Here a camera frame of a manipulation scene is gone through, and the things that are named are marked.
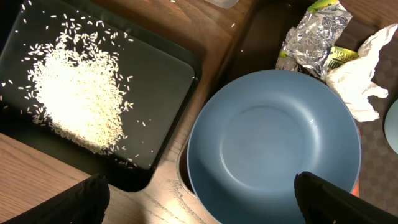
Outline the dark brown serving tray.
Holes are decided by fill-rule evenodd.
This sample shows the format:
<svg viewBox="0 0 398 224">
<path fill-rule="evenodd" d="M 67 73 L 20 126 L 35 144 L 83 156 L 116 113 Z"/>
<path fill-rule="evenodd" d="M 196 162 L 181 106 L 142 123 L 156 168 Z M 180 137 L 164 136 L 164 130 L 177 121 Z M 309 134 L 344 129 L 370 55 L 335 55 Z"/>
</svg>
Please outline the dark brown serving tray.
<svg viewBox="0 0 398 224">
<path fill-rule="evenodd" d="M 234 45 L 221 66 L 221 76 L 209 95 L 247 73 L 274 68 L 288 30 L 296 26 L 311 1 L 255 1 Z M 380 28 L 397 22 L 397 1 L 342 1 L 353 18 L 337 46 L 356 50 Z M 397 153 L 384 134 L 384 120 L 397 101 L 397 38 L 382 48 L 374 82 L 388 89 L 387 98 L 370 97 L 380 119 L 359 124 L 363 147 L 359 197 L 393 215 L 397 214 Z"/>
</svg>

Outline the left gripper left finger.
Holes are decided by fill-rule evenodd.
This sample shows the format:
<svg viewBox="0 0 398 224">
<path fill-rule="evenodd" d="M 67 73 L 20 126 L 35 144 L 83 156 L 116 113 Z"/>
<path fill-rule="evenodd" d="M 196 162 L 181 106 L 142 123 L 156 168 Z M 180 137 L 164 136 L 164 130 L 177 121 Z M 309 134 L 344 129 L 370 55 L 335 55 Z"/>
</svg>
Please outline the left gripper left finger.
<svg viewBox="0 0 398 224">
<path fill-rule="evenodd" d="M 4 224 L 102 224 L 109 202 L 108 180 L 95 174 Z"/>
</svg>

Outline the dark blue plate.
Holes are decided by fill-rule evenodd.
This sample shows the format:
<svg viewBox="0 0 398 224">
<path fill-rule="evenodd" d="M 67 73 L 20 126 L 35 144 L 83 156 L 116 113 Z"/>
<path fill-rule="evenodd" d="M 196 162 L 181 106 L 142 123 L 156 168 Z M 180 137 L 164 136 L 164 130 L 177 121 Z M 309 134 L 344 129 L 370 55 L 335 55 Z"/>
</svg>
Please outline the dark blue plate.
<svg viewBox="0 0 398 224">
<path fill-rule="evenodd" d="M 263 70 L 225 85 L 188 143 L 193 191 L 220 223 L 303 223 L 294 193 L 308 171 L 351 192 L 361 138 L 349 109 L 308 75 Z"/>
</svg>

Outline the crumpled foil wrapper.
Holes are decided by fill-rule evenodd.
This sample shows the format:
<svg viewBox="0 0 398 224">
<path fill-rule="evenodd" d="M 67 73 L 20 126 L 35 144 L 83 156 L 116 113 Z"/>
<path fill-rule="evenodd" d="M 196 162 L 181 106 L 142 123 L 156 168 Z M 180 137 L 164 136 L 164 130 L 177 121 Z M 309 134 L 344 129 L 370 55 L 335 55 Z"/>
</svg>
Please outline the crumpled foil wrapper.
<svg viewBox="0 0 398 224">
<path fill-rule="evenodd" d="M 339 0 L 316 1 L 288 31 L 275 67 L 324 80 L 327 58 L 352 17 Z"/>
</svg>

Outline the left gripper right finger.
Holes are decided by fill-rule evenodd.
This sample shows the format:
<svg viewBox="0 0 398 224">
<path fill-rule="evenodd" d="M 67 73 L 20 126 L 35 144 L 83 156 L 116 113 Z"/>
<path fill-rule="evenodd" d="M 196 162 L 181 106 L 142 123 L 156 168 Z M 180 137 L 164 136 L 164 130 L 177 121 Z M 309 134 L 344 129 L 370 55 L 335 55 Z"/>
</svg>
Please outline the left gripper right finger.
<svg viewBox="0 0 398 224">
<path fill-rule="evenodd" d="M 397 224 L 397 217 L 311 172 L 297 174 L 295 198 L 306 224 Z"/>
</svg>

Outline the light blue bowl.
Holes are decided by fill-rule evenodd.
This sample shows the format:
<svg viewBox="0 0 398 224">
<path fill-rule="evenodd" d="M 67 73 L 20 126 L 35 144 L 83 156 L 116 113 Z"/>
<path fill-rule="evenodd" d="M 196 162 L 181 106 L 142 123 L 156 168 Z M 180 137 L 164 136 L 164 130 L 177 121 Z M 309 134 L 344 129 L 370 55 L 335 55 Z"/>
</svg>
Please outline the light blue bowl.
<svg viewBox="0 0 398 224">
<path fill-rule="evenodd" d="M 384 120 L 384 134 L 392 150 L 398 154 L 398 100 L 389 108 Z"/>
</svg>

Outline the crumpled white tissue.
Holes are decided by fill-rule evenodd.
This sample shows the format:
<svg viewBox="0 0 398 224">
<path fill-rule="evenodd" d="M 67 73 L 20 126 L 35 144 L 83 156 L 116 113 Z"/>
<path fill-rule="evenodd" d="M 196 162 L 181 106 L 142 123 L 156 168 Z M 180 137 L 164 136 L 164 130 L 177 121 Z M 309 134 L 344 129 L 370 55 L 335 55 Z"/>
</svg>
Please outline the crumpled white tissue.
<svg viewBox="0 0 398 224">
<path fill-rule="evenodd" d="M 358 50 L 358 58 L 330 70 L 326 84 L 343 100 L 358 122 L 379 119 L 368 98 L 386 98 L 388 90 L 371 81 L 379 62 L 379 52 L 393 38 L 397 24 L 391 24 L 368 37 Z"/>
</svg>

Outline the orange carrot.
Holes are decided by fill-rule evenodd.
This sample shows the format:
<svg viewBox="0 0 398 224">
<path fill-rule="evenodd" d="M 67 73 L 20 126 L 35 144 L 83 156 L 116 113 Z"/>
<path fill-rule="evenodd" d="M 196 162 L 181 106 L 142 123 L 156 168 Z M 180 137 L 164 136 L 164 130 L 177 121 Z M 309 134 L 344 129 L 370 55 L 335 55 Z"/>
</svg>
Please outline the orange carrot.
<svg viewBox="0 0 398 224">
<path fill-rule="evenodd" d="M 354 186 L 354 189 L 351 192 L 354 196 L 359 197 L 359 179 L 356 181 L 356 185 Z"/>
</svg>

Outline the black plastic tray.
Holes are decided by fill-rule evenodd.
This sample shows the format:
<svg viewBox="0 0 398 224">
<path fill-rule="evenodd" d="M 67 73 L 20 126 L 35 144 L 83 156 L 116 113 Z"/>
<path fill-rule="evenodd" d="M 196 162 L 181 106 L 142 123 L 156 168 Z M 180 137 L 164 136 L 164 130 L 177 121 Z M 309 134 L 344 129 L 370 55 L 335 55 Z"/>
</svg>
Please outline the black plastic tray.
<svg viewBox="0 0 398 224">
<path fill-rule="evenodd" d="M 5 87 L 1 132 L 87 174 L 103 174 L 108 182 L 126 192 L 144 189 L 183 115 L 201 78 L 201 62 L 191 51 L 106 10 L 92 1 L 2 1 L 1 78 L 13 84 L 27 83 L 28 65 L 22 55 L 29 44 L 50 40 L 60 25 L 60 15 L 92 16 L 133 43 L 121 55 L 123 75 L 131 75 L 134 102 L 122 117 L 127 138 L 125 149 L 113 156 L 99 156 L 41 128 L 26 115 L 17 114 L 28 105 L 22 93 Z"/>
</svg>

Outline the clear plastic bin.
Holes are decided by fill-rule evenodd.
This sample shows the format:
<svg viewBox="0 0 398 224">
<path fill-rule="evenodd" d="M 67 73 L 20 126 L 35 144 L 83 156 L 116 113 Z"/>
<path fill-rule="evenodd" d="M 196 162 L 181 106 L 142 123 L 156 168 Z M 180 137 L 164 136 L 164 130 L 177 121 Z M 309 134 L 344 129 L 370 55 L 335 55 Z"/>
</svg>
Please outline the clear plastic bin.
<svg viewBox="0 0 398 224">
<path fill-rule="evenodd" d="M 214 4 L 215 6 L 228 9 L 235 6 L 239 0 L 206 0 L 207 2 Z"/>
</svg>

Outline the white rice pile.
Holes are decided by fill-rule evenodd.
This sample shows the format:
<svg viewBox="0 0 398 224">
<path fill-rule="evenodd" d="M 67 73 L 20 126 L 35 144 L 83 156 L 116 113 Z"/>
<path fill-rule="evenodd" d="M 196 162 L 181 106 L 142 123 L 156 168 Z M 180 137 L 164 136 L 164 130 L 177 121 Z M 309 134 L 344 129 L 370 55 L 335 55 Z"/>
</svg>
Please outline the white rice pile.
<svg viewBox="0 0 398 224">
<path fill-rule="evenodd" d="M 3 1 L 11 23 L 1 52 L 1 129 L 45 131 L 128 169 L 150 169 L 155 153 L 132 95 L 126 31 L 63 1 Z"/>
</svg>

